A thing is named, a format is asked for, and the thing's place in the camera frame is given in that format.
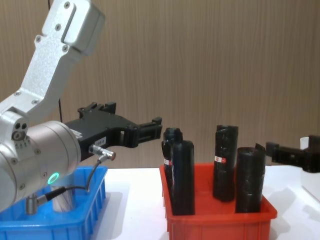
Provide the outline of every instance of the green led ring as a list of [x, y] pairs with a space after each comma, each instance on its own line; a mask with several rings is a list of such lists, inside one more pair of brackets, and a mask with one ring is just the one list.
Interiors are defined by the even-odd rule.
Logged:
[[59, 178], [59, 173], [58, 172], [53, 173], [48, 179], [48, 184], [53, 184], [55, 181], [57, 181], [58, 178]]

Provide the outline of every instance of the black cable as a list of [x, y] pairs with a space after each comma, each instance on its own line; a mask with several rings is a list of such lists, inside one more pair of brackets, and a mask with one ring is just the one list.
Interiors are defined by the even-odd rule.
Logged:
[[59, 99], [59, 114], [60, 114], [60, 122], [62, 123], [62, 109], [61, 109], [61, 100]]
[[86, 190], [86, 188], [84, 186], [68, 186], [65, 188], [66, 191], [68, 190], [72, 190], [72, 189], [82, 189], [82, 190]]
[[96, 163], [95, 163], [95, 165], [93, 166], [93, 168], [92, 168], [92, 170], [91, 170], [91, 172], [90, 172], [90, 175], [89, 175], [89, 177], [88, 177], [88, 179], [87, 179], [87, 181], [86, 181], [85, 189], [86, 189], [88, 192], [89, 192], [89, 186], [90, 186], [91, 178], [92, 178], [92, 176], [94, 175], [97, 167], [98, 167], [100, 164], [101, 164], [101, 161], [100, 161], [100, 160], [96, 161]]
[[62, 187], [59, 187], [53, 191], [50, 191], [50, 192], [47, 192], [44, 194], [45, 198], [46, 198], [46, 201], [49, 202], [51, 201], [52, 199], [58, 197], [59, 195], [65, 193], [67, 190], [64, 186]]

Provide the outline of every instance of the robotic arm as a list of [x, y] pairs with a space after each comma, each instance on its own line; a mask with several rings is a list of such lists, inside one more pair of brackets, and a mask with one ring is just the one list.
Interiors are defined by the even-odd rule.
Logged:
[[72, 173], [98, 150], [160, 138], [161, 118], [137, 125], [115, 115], [115, 103], [80, 108], [80, 118], [67, 124], [29, 127], [56, 107], [73, 66], [93, 51], [104, 21], [90, 0], [53, 2], [20, 89], [0, 103], [0, 212]]
[[320, 136], [310, 135], [308, 148], [304, 150], [267, 142], [266, 155], [274, 163], [300, 167], [308, 173], [320, 173]]

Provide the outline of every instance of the red label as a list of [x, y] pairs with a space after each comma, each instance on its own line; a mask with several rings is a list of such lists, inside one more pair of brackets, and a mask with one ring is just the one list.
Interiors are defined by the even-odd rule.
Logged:
[[218, 163], [222, 163], [225, 164], [227, 162], [227, 159], [225, 157], [219, 157], [219, 156], [215, 156], [214, 157], [214, 161], [218, 162]]
[[164, 159], [164, 164], [165, 164], [165, 165], [172, 166], [172, 161], [169, 161], [169, 160], [167, 160], [167, 159]]

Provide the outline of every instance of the cable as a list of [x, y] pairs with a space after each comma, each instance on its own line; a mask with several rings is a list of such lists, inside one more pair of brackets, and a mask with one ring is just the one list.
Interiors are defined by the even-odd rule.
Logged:
[[59, 99], [59, 114], [60, 114], [60, 122], [62, 123], [62, 109], [61, 109], [61, 100]]
[[86, 190], [86, 188], [84, 186], [69, 186], [69, 187], [65, 188], [66, 191], [72, 190], [72, 189], [83, 189], [83, 190]]
[[90, 175], [86, 181], [86, 185], [85, 185], [85, 189], [89, 192], [89, 186], [90, 186], [90, 181], [91, 181], [91, 178], [92, 176], [94, 175], [97, 167], [101, 164], [101, 161], [98, 159], [98, 161], [96, 161], [95, 165], [93, 166], [91, 172], [90, 172]]

